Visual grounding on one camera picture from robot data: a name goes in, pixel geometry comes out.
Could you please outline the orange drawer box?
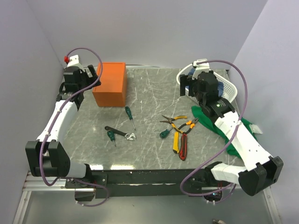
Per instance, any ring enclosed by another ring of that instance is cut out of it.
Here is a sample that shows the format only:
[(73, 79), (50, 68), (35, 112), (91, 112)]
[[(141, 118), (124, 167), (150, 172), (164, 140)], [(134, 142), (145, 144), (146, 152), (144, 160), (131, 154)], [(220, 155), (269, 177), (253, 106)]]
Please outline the orange drawer box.
[(103, 69), (101, 85), (93, 88), (93, 96), (99, 107), (124, 107), (127, 96), (127, 71), (124, 62), (98, 64), (97, 73)]

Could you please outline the yellow needle-nose pliers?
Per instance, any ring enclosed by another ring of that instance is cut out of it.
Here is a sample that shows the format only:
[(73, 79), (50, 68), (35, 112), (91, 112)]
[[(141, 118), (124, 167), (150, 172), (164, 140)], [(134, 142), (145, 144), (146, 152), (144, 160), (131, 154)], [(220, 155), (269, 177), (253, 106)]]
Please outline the yellow needle-nose pliers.
[(180, 130), (175, 126), (175, 124), (173, 123), (173, 121), (178, 120), (178, 119), (186, 119), (187, 116), (177, 116), (177, 117), (174, 117), (174, 118), (169, 118), (169, 117), (166, 117), (166, 116), (164, 116), (164, 115), (162, 115), (162, 116), (163, 116), (166, 120), (163, 120), (163, 121), (160, 121), (160, 122), (163, 122), (163, 123), (169, 123), (175, 131), (177, 131), (177, 132), (179, 132), (179, 133), (182, 133), (182, 131), (180, 131)]

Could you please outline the long green screwdriver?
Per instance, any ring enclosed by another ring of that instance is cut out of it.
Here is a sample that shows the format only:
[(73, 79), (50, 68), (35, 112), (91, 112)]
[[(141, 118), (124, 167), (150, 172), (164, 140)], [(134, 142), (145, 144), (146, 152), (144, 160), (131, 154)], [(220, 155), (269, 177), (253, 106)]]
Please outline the long green screwdriver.
[(130, 109), (128, 106), (125, 106), (125, 112), (126, 112), (126, 114), (128, 115), (129, 120), (132, 122), (132, 125), (133, 125), (134, 130), (136, 130), (136, 127), (135, 127), (135, 125), (134, 125), (134, 121), (133, 121), (132, 112), (131, 112), (131, 109)]

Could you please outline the stubby green screwdriver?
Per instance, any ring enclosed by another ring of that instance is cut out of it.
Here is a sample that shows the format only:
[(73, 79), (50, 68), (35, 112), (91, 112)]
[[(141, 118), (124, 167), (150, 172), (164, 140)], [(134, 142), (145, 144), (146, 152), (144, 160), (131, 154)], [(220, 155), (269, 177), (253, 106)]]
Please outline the stubby green screwdriver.
[(159, 134), (160, 138), (161, 138), (161, 139), (165, 139), (165, 138), (169, 135), (169, 133), (171, 132), (171, 130), (172, 130), (172, 128), (170, 128), (170, 129), (165, 129), (164, 131), (162, 131), (162, 132)]

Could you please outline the small green screwdriver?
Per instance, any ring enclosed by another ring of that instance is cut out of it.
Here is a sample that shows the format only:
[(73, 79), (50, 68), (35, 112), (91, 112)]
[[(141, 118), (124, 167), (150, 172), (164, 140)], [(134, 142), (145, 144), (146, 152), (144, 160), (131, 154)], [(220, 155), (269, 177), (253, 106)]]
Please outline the small green screwdriver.
[(110, 140), (113, 142), (114, 146), (116, 147), (114, 132), (112, 130), (108, 130), (107, 135), (110, 138)]

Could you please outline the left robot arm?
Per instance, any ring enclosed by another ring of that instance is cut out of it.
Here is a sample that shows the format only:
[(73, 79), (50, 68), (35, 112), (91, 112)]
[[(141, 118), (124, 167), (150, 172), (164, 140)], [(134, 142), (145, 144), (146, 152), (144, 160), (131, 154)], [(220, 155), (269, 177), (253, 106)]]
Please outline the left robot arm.
[(28, 141), (25, 146), (31, 174), (41, 177), (48, 186), (51, 183), (47, 182), (47, 177), (76, 178), (83, 188), (94, 181), (90, 166), (71, 161), (62, 141), (84, 100), (84, 91), (99, 86), (101, 75), (102, 68), (96, 72), (92, 65), (86, 70), (78, 66), (65, 68), (64, 81), (59, 87), (55, 109), (47, 126), (35, 141)]

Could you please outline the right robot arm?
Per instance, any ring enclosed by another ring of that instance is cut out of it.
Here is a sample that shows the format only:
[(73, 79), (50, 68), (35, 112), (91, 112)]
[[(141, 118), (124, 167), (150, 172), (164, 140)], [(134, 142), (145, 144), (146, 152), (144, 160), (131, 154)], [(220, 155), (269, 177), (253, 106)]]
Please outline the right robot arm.
[(188, 94), (198, 100), (204, 115), (229, 139), (227, 145), (233, 145), (244, 165), (233, 166), (223, 162), (208, 161), (192, 171), (184, 181), (194, 174), (203, 174), (205, 182), (215, 186), (220, 181), (239, 185), (249, 196), (274, 184), (283, 168), (280, 157), (273, 157), (252, 136), (241, 121), (231, 103), (218, 94), (218, 79), (213, 71), (201, 72), (197, 77), (179, 75), (180, 94)]

